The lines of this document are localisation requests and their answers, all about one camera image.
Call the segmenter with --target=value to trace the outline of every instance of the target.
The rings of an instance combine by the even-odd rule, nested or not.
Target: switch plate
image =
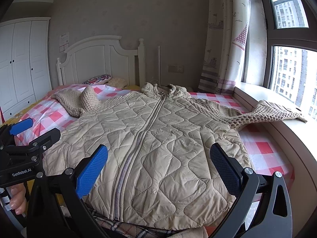
[[[184,73],[183,65],[168,65],[168,72]]]

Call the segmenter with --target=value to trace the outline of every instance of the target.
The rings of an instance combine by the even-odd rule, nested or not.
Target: hand
[[[16,184],[10,187],[12,198],[10,200],[10,206],[15,209],[17,215],[22,214],[26,207],[25,187],[24,184]]]

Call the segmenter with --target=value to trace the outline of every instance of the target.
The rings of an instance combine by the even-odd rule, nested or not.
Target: sheer curtain
[[[199,92],[233,94],[243,73],[250,10],[250,0],[209,0]]]

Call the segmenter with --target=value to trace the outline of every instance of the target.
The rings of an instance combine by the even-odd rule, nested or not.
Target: black device
[[[15,146],[13,136],[31,127],[33,122],[30,120],[22,121],[20,126],[16,124],[0,129],[0,162],[5,162],[0,164],[0,187],[35,179],[27,215],[28,238],[124,237],[102,229],[81,199],[90,192],[106,164],[107,148],[100,145],[75,169],[67,168],[60,175],[46,176],[42,154],[59,140],[60,132],[53,129],[30,142],[29,146]],[[243,168],[217,143],[210,148],[210,158],[228,192],[236,196],[230,211],[210,238],[292,237],[290,200],[281,173],[265,176],[256,174],[251,168]],[[262,197],[250,227],[245,230],[244,220],[257,193],[262,193]],[[63,195],[72,218],[64,217],[56,194]]]

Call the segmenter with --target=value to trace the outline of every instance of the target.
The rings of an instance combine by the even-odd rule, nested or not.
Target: window pane
[[[271,1],[277,28],[308,28],[307,17],[301,0]]]
[[[294,63],[293,75],[287,67],[280,67],[281,62]],[[274,47],[273,75],[271,90],[296,104],[305,115],[317,121],[317,52],[295,47]]]

